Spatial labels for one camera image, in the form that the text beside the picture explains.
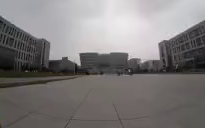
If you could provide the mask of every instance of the white building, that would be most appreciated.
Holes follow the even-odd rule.
[[[11,69],[21,70],[23,67],[30,68],[39,65],[36,64],[37,41],[38,38],[0,16],[0,68],[9,66]]]
[[[205,66],[205,20],[168,40],[173,66]]]
[[[132,58],[132,59],[128,60],[128,68],[133,69],[133,72],[139,71],[140,70],[140,63],[141,63],[141,59]]]

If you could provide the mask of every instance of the concrete pavement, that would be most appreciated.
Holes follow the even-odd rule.
[[[89,76],[0,89],[7,128],[205,127],[205,75]]]

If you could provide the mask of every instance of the office building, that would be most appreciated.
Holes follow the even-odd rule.
[[[97,69],[104,73],[111,72],[110,54],[98,54]]]
[[[205,67],[205,20],[168,40],[175,67]]]
[[[172,53],[169,41],[164,40],[159,43],[160,60],[162,61],[162,67],[165,70],[171,70],[172,64]]]
[[[62,60],[50,60],[49,70],[53,72],[74,73],[75,63],[70,61],[68,57],[63,57]]]
[[[98,53],[88,52],[80,53],[80,62],[83,69],[87,69],[90,72],[97,71],[97,59]]]
[[[36,60],[38,40],[0,16],[0,69],[21,70],[41,65]],[[49,53],[45,53],[43,63],[47,66]]]
[[[116,72],[128,68],[128,53],[80,53],[80,61],[89,72]]]
[[[113,52],[110,53],[110,58],[111,68],[114,72],[116,69],[128,68],[128,53]]]
[[[148,72],[159,72],[163,69],[161,60],[148,60],[141,64],[141,70]]]
[[[50,43],[45,39],[37,40],[36,64],[40,69],[49,67]]]
[[[132,58],[128,60],[128,68],[131,68],[133,72],[137,72],[140,70],[141,59]]]

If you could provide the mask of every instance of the overcast sky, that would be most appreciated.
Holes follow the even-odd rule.
[[[205,0],[0,0],[0,15],[51,42],[50,59],[128,52],[158,59],[158,43],[205,19]]]

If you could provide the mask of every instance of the curb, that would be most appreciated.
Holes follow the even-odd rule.
[[[51,80],[35,80],[35,81],[26,81],[26,82],[1,83],[0,88],[11,88],[11,87],[34,85],[34,84],[46,84],[48,82],[61,81],[61,80],[71,80],[71,79],[75,79],[75,78],[79,78],[79,77],[82,77],[82,76],[76,76],[76,77],[70,77],[70,78],[61,78],[61,79],[51,79]]]

